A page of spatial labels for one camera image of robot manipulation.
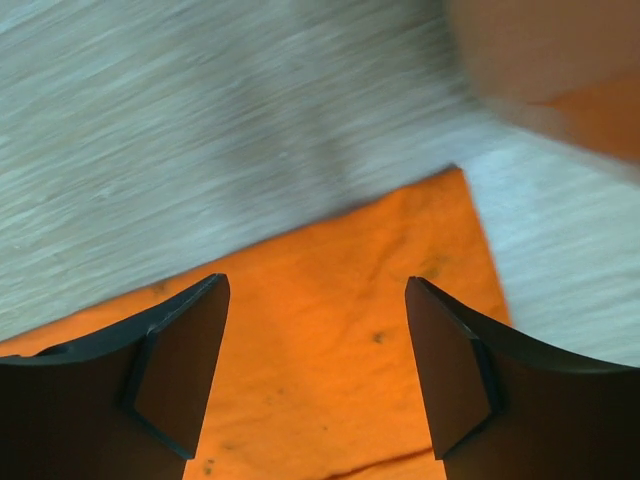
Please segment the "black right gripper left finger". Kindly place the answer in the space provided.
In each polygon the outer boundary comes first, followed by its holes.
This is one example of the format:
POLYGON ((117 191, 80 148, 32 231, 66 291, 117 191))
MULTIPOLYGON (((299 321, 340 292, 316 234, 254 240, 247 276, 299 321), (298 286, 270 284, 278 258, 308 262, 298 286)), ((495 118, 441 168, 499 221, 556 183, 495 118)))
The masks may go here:
POLYGON ((179 479, 195 457, 230 286, 214 274, 36 355, 1 361, 5 479, 179 479))

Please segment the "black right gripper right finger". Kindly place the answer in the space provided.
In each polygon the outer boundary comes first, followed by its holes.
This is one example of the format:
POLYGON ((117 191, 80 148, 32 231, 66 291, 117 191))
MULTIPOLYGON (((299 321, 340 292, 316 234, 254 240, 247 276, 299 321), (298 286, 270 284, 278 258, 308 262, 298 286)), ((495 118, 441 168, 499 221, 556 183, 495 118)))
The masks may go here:
POLYGON ((639 371, 572 353, 419 277, 405 291, 434 456, 450 479, 635 479, 639 371))

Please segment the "orange plastic bin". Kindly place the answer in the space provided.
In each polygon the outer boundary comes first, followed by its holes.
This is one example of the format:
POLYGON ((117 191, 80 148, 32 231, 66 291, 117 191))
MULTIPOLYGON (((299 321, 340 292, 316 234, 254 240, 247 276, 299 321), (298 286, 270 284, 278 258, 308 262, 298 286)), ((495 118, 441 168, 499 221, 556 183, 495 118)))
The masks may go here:
POLYGON ((449 1, 475 93, 503 119, 639 163, 636 1, 449 1))

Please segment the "orange t shirt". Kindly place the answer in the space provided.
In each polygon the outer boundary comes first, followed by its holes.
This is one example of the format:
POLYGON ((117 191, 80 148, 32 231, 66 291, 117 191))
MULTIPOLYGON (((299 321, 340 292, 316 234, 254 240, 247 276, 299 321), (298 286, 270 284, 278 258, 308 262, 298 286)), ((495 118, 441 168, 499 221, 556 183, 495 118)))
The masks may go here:
POLYGON ((474 309, 508 309, 456 167, 156 285, 6 340, 31 355, 222 272, 229 316, 189 479, 441 479, 404 291, 425 278, 474 309))

